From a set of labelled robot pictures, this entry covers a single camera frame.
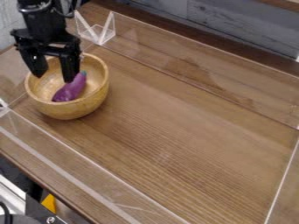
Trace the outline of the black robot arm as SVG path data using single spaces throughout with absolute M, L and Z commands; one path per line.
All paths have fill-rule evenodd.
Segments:
M 45 57 L 57 57 L 63 82 L 70 83 L 80 71 L 80 38 L 67 33 L 65 19 L 74 11 L 62 13 L 61 0 L 17 0 L 15 9 L 25 27 L 10 35 L 29 71 L 41 78 L 49 69 Z

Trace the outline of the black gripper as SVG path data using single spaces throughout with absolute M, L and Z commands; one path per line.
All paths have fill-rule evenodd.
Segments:
M 62 8 L 18 8 L 25 27 L 11 29 L 14 47 L 31 74 L 41 78 L 47 70 L 45 57 L 59 59 L 65 83 L 70 83 L 80 71 L 80 39 L 67 33 L 67 18 L 73 10 Z

